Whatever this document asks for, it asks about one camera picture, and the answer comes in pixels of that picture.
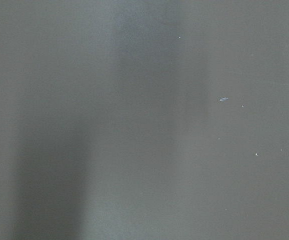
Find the small pale debris fleck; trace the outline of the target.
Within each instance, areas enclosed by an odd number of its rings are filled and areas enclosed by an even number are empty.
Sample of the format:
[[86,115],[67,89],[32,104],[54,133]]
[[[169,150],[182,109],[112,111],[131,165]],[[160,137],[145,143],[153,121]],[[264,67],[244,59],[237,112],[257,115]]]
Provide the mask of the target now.
[[228,97],[223,97],[223,98],[220,98],[219,101],[224,102],[224,101],[227,101],[228,99],[229,99]]

